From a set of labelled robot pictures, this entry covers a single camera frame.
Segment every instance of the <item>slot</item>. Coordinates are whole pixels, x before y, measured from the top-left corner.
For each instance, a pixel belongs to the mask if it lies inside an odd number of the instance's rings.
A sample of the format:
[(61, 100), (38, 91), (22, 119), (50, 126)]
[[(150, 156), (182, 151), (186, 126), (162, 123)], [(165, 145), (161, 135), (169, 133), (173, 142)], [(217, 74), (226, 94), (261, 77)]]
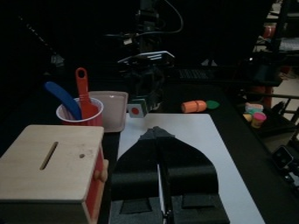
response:
[(57, 148), (58, 148), (58, 145), (59, 145), (59, 142), (55, 142), (51, 146), (51, 150), (47, 154), (47, 157), (46, 159), (43, 160), (43, 163), (42, 163), (42, 167), (41, 167), (41, 170), (43, 171), (47, 167), (47, 164), (50, 163), (51, 161), (51, 158), (53, 158), (53, 153), (55, 152)]

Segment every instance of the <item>black table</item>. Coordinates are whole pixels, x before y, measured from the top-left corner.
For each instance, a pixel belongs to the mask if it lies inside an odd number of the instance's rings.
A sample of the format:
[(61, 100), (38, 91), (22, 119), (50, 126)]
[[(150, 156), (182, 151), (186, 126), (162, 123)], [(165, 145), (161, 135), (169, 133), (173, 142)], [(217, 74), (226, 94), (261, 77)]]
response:
[[(78, 94), (74, 80), (58, 80), (58, 83), (74, 95)], [(127, 89), (122, 83), (93, 81), (90, 90), (126, 91)], [(290, 185), (280, 176), (268, 148), (222, 89), (207, 85), (166, 84), (163, 104), (155, 113), (182, 113), (182, 102), (191, 100), (214, 100), (219, 102), (219, 108), (206, 112), (210, 113), (217, 125), (266, 223), (298, 223), (299, 198), (294, 195)], [(42, 84), (0, 124), (0, 155), (3, 155), (27, 125), (61, 124), (61, 120), (55, 115), (59, 105), (61, 102), (46, 92)], [(105, 156), (110, 160), (109, 174), (111, 174), (118, 161), (119, 134), (109, 133), (103, 139)], [(98, 223), (109, 223), (109, 193), (110, 179), (106, 185)]]

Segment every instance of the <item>wooden box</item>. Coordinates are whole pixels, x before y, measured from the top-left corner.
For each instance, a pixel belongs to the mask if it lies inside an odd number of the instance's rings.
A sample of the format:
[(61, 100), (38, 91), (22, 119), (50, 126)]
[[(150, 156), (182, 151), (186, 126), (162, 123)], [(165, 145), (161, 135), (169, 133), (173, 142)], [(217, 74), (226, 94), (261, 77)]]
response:
[(98, 223), (107, 173), (103, 133), (102, 127), (90, 126), (30, 125), (25, 129), (0, 158), (2, 219)]

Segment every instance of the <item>white sheet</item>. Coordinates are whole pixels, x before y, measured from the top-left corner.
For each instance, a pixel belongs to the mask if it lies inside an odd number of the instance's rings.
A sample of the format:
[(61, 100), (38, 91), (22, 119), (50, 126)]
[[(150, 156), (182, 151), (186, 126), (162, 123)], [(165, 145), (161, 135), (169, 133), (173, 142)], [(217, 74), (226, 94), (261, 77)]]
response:
[(118, 157), (154, 126), (167, 130), (178, 139), (202, 151), (214, 163), (219, 177), (219, 196), (230, 223), (265, 223), (210, 115), (149, 114), (146, 118), (131, 118), (127, 115)]

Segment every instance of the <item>red brush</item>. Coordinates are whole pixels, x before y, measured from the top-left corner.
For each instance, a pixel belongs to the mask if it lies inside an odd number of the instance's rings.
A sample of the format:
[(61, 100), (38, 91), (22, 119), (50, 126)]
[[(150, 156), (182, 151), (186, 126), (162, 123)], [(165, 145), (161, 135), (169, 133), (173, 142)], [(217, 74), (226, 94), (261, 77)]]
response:
[(98, 112), (99, 108), (91, 104), (90, 100), (90, 82), (89, 82), (89, 72), (85, 67), (77, 69), (77, 82), (79, 88), (79, 104), (82, 111), (82, 118), (91, 118)]

